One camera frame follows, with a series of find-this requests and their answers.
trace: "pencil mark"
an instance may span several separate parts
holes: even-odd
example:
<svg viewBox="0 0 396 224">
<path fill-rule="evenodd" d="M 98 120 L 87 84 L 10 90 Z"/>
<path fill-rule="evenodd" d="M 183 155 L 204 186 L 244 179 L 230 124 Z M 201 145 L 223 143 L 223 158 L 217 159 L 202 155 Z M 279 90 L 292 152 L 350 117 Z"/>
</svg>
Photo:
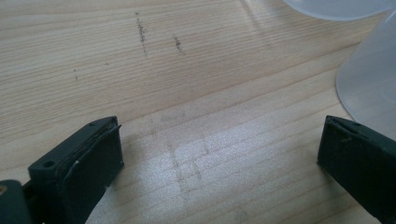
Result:
<svg viewBox="0 0 396 224">
<path fill-rule="evenodd" d="M 136 23 L 137 23 L 137 28 L 139 29 L 140 42 L 142 43 L 143 52 L 145 53 L 145 55 L 147 57 L 148 53 L 146 51 L 146 45 L 145 45 L 145 42 L 146 42 L 146 28 L 144 27 L 143 22 L 139 18 L 136 19 Z"/>
<path fill-rule="evenodd" d="M 178 40 L 177 36 L 176 36 L 176 35 L 173 35 L 173 38 L 175 39 L 175 47 L 176 47 L 176 49 L 178 50 L 178 52 L 184 54 L 184 51 L 183 51 L 183 49 L 181 48 L 181 43 L 180 43 L 180 41 Z"/>
<path fill-rule="evenodd" d="M 78 81 L 78 76 L 75 74 L 75 80 Z"/>
<path fill-rule="evenodd" d="M 181 172 L 180 164 L 177 161 L 174 146 L 170 142 L 167 142 L 166 146 L 168 148 L 174 169 L 176 171 L 177 184 L 178 184 L 178 187 L 180 188 L 180 193 L 181 193 L 180 196 L 183 199 L 184 206 L 187 207 L 188 202 L 190 200 L 190 191 L 191 190 L 190 190 L 190 188 L 189 188 L 187 182 L 185 181 L 185 178 L 183 177 L 183 174 Z"/>
</svg>

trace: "black plastic piece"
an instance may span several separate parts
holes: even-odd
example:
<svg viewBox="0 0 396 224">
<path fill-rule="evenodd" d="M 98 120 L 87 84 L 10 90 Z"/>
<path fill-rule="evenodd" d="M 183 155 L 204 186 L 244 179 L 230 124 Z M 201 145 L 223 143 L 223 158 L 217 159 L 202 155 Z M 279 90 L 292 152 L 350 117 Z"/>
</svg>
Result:
<svg viewBox="0 0 396 224">
<path fill-rule="evenodd" d="M 85 223 L 123 166 L 119 128 L 116 117 L 91 122 L 34 162 L 31 180 L 23 189 L 12 187 L 13 200 L 27 207 L 31 222 L 16 223 Z M 3 195 L 0 199 L 7 206 Z M 0 215 L 6 223 L 7 214 Z"/>
<path fill-rule="evenodd" d="M 34 224 L 21 183 L 16 180 L 0 181 L 0 223 Z"/>
<path fill-rule="evenodd" d="M 322 166 L 371 215 L 396 223 L 396 142 L 359 123 L 328 116 Z"/>
</svg>

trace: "translucent plastic container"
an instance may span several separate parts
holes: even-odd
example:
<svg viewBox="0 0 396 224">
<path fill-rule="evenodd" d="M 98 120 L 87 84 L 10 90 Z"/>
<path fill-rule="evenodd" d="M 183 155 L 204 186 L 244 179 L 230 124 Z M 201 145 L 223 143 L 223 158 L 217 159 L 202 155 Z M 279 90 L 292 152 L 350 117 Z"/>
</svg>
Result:
<svg viewBox="0 0 396 224">
<path fill-rule="evenodd" d="M 387 11 L 340 67 L 338 96 L 352 118 L 396 140 L 396 0 L 285 0 L 306 15 L 351 21 Z"/>
</svg>

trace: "wooden table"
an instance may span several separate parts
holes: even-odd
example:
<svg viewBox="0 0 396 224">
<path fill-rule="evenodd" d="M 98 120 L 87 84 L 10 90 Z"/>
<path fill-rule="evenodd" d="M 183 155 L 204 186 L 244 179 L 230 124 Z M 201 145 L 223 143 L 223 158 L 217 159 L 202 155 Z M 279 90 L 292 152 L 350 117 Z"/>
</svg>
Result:
<svg viewBox="0 0 396 224">
<path fill-rule="evenodd" d="M 375 27 L 279 0 L 3 0 L 0 179 L 116 115 L 88 223 L 377 223 L 316 165 L 338 66 Z"/>
</svg>

